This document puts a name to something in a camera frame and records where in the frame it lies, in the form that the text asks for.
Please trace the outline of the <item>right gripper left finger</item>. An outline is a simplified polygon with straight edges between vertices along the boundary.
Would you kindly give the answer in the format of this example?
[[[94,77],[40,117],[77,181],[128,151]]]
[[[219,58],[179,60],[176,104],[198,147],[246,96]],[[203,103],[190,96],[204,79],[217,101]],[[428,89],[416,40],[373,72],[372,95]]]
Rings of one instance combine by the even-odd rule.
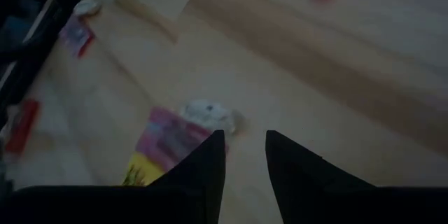
[[[225,183],[225,133],[218,129],[211,133],[195,150],[174,168],[149,185],[151,189],[165,189],[184,193],[186,200],[177,203],[191,216],[185,222],[218,224]]]

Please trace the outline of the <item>red Skittles candy pack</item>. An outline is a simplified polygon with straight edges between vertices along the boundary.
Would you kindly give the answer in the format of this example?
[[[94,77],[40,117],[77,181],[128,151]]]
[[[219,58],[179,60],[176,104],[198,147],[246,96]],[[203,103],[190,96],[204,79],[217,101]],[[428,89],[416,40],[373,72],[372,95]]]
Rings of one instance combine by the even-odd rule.
[[[74,57],[82,58],[95,35],[82,19],[72,15],[60,30],[59,37]]]
[[[23,152],[39,109],[40,103],[35,99],[26,99],[7,108],[5,145],[7,153],[20,155]]]

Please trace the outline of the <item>white Whoppers candy pack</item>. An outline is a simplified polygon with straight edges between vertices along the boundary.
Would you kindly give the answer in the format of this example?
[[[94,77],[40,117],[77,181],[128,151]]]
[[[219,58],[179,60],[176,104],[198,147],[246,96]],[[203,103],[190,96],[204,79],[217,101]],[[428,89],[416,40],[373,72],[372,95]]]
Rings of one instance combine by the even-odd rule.
[[[73,14],[78,17],[96,15],[102,5],[96,0],[81,0],[73,8]]]
[[[232,109],[206,99],[189,101],[179,109],[179,115],[211,131],[224,130],[234,134],[238,129],[237,114]]]

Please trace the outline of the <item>yellow pink packet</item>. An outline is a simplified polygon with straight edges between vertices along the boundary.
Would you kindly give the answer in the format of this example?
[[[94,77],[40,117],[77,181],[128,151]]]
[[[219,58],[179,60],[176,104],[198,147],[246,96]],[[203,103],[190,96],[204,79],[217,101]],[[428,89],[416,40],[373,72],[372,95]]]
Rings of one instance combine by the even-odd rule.
[[[136,151],[167,172],[210,135],[211,131],[157,106],[150,111],[146,127],[136,144]]]

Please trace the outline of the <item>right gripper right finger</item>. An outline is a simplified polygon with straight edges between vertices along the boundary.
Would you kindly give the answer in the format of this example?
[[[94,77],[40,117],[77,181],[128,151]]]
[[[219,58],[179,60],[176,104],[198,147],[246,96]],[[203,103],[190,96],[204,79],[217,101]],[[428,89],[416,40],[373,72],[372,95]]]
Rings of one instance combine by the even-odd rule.
[[[284,224],[343,223],[354,209],[345,197],[374,188],[275,130],[266,132],[265,153]]]

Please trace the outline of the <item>yellow Sour Patch pack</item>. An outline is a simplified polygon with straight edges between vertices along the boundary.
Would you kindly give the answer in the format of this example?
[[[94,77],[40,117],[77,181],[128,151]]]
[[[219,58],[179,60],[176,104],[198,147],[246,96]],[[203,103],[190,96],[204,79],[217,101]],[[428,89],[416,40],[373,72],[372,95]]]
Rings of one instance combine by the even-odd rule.
[[[124,186],[148,186],[164,172],[156,164],[151,162],[144,154],[134,152],[129,160]]]

